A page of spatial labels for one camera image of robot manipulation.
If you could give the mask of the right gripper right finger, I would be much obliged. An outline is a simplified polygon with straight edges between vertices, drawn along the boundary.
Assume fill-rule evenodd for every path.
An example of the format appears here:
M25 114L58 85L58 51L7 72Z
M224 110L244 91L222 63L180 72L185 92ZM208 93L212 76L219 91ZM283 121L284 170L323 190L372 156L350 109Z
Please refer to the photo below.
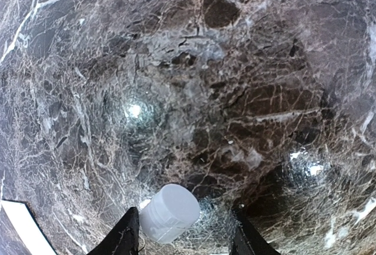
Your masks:
M264 240L240 209L233 209L232 212L237 226L229 255L280 255Z

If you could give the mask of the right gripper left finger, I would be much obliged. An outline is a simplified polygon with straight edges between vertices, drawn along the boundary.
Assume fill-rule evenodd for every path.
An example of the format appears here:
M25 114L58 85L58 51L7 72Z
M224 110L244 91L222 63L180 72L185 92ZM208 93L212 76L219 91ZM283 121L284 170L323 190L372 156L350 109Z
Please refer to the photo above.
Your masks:
M139 254L139 212L131 207L88 255Z

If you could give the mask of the white glue stick cap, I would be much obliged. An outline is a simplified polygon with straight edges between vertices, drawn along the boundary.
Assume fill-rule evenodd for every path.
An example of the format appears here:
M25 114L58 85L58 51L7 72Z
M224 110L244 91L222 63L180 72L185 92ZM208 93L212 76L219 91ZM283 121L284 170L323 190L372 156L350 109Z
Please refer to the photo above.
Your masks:
M188 230L200 216L193 194L178 184L163 186L141 210L139 220L151 240L168 244Z

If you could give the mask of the cream paper envelope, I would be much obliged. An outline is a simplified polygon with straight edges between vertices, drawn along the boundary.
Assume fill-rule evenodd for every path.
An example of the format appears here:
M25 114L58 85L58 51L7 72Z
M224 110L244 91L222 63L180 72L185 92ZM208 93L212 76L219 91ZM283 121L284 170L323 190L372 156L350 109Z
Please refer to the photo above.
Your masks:
M1 200L1 207L30 254L56 255L25 203Z

